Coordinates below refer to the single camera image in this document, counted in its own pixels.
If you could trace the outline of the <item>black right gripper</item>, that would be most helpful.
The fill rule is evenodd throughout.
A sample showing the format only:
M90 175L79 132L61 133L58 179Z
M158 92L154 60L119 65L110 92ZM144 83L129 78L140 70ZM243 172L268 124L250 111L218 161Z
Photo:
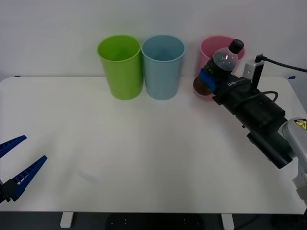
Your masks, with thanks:
M285 110L276 104L279 96L276 91L251 89L251 81L243 77L224 82L205 69L201 69L199 77L209 88L213 100L250 131L275 132L286 121Z

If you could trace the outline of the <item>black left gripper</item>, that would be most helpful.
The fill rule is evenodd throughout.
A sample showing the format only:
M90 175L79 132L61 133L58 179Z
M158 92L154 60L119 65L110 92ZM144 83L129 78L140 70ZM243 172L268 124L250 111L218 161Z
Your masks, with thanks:
M11 139L0 144L0 158L6 155L9 151L19 145L21 142L26 140L25 135ZM47 156L44 155L28 168L23 170L21 173L3 183L0 182L0 202L9 202L10 200L16 201L25 191L31 180L35 177L38 171L41 169L43 164L46 162Z

